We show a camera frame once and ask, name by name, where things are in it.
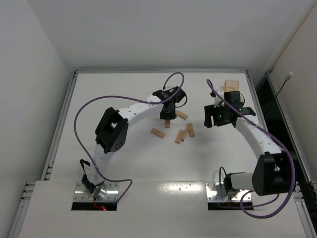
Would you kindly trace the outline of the clear amber plastic box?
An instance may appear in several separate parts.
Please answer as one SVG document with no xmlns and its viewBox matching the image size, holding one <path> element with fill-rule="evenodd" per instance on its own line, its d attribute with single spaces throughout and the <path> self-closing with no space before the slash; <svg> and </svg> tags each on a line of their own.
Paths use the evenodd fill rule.
<svg viewBox="0 0 317 238">
<path fill-rule="evenodd" d="M 240 91 L 240 84 L 237 80 L 226 80 L 223 86 L 224 92 Z"/>
</svg>

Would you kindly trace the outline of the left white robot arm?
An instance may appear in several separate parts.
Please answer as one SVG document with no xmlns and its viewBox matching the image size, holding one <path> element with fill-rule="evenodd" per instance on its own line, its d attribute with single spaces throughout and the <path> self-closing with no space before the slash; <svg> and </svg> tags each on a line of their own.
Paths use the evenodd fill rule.
<svg viewBox="0 0 317 238">
<path fill-rule="evenodd" d="M 159 114 L 162 120 L 176 118 L 176 104 L 183 99 L 187 100 L 186 93 L 178 86 L 157 90 L 148 98 L 138 100 L 137 103 L 122 109 L 110 107 L 105 110 L 95 130 L 96 147 L 93 156 L 89 155 L 90 162 L 81 160 L 82 167 L 87 165 L 88 172 L 84 172 L 82 183 L 87 191 L 94 193 L 106 179 L 106 170 L 114 156 L 126 142 L 128 129 L 151 115 Z"/>
</svg>

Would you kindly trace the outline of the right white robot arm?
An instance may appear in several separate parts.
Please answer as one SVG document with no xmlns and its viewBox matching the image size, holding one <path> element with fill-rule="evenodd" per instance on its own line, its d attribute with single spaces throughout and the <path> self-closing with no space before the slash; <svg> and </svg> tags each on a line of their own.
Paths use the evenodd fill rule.
<svg viewBox="0 0 317 238">
<path fill-rule="evenodd" d="M 233 125 L 257 159 L 252 173 L 226 174 L 223 180 L 225 191 L 251 190 L 259 196 L 292 192 L 296 180 L 292 155 L 259 125 L 255 111 L 245 107 L 241 101 L 240 92 L 217 90 L 211 92 L 211 97 L 214 98 L 214 104 L 204 107 L 205 127 Z"/>
</svg>

